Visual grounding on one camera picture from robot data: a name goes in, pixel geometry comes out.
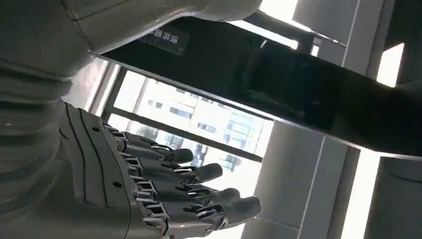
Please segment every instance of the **window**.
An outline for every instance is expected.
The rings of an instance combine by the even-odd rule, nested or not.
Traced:
[[[215,133],[215,131],[217,130],[215,127],[206,125],[204,123],[198,123],[198,128],[204,129],[210,133]]]
[[[182,93],[182,94],[185,94],[186,93],[186,91],[181,90],[181,89],[177,89],[177,88],[176,88],[176,91],[179,92],[179,93]]]
[[[155,103],[155,108],[161,109],[162,107],[163,107],[163,104],[162,103],[159,103],[159,102],[156,102]]]
[[[224,159],[224,163],[221,164],[222,167],[234,171],[234,167],[236,166],[237,157],[231,154],[228,154],[226,158]]]
[[[155,141],[155,139],[157,139],[157,136],[158,136],[158,130],[156,128],[145,125],[141,127],[139,130],[137,130],[136,134]]]
[[[195,146],[195,150],[193,151],[194,159],[190,163],[191,166],[194,167],[201,167],[204,165],[205,162],[205,156],[208,152],[208,146],[205,146],[203,144],[198,143]]]
[[[164,137],[164,140],[165,140],[165,144],[164,145],[167,145],[167,146],[169,146],[172,149],[182,148],[182,145],[183,145],[183,138],[182,137],[179,137],[179,136],[176,136],[174,134],[169,134],[168,133]]]
[[[191,113],[176,109],[174,107],[170,107],[170,112],[173,113],[173,114],[176,114],[178,116],[185,117],[187,119],[190,119],[192,117]]]
[[[147,84],[142,92],[143,84],[140,82]],[[256,153],[261,157],[264,156],[272,128],[271,121],[235,110],[202,96],[178,90],[165,83],[156,84],[157,82],[128,71],[114,106],[250,153]],[[126,119],[122,119],[120,125],[124,125],[125,122],[126,128],[122,128],[121,131],[133,130],[132,124],[127,123]],[[243,138],[232,136],[230,139],[233,133],[226,132],[227,129],[243,134]]]
[[[214,103],[214,101],[209,100],[207,98],[202,98],[202,101],[205,101],[205,102],[210,103],[210,104]]]

